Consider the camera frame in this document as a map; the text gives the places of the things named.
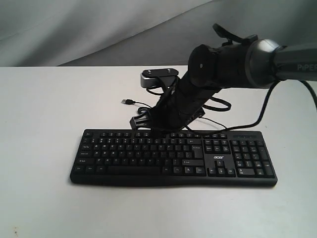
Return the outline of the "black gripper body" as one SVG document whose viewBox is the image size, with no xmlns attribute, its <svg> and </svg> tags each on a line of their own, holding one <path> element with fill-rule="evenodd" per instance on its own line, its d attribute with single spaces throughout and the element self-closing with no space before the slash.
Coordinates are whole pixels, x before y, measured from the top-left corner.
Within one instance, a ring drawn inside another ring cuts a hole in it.
<svg viewBox="0 0 317 238">
<path fill-rule="evenodd" d="M 149 128 L 159 131 L 179 131 L 204 115 L 205 97 L 171 96 L 130 120 L 133 130 Z"/>
</svg>

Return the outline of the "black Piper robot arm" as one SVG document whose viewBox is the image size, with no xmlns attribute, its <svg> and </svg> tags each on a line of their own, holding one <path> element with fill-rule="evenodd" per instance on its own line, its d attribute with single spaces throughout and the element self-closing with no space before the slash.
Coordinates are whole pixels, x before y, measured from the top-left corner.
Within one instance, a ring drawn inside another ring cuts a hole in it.
<svg viewBox="0 0 317 238">
<path fill-rule="evenodd" d="M 130 120 L 133 129 L 179 131 L 200 117 L 222 89 L 272 89 L 280 81 L 317 79 L 316 44 L 281 46 L 257 35 L 238 37 L 218 24 L 213 29 L 225 42 L 219 48 L 196 47 L 182 77 L 173 68 L 142 72 L 141 86 L 163 93 L 154 107 Z"/>
</svg>

